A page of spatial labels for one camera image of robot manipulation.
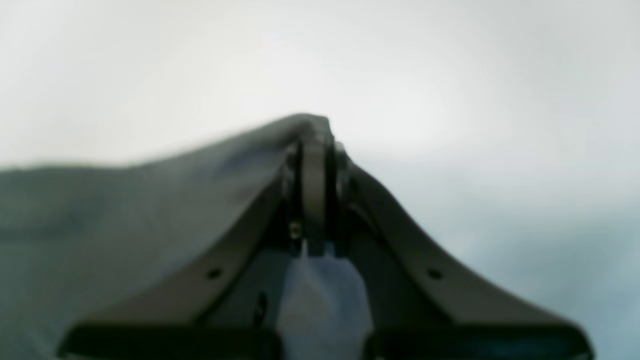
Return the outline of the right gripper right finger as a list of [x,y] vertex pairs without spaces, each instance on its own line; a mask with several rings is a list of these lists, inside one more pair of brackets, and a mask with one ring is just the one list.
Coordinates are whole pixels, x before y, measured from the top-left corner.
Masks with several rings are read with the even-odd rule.
[[580,326],[471,271],[350,160],[326,146],[327,228],[366,288],[364,360],[593,360]]

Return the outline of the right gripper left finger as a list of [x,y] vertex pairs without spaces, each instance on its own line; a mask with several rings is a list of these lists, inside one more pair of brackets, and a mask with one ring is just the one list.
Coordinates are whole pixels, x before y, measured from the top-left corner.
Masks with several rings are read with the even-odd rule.
[[281,360],[275,328],[295,256],[326,250],[326,143],[305,140],[205,253],[71,328],[62,360]]

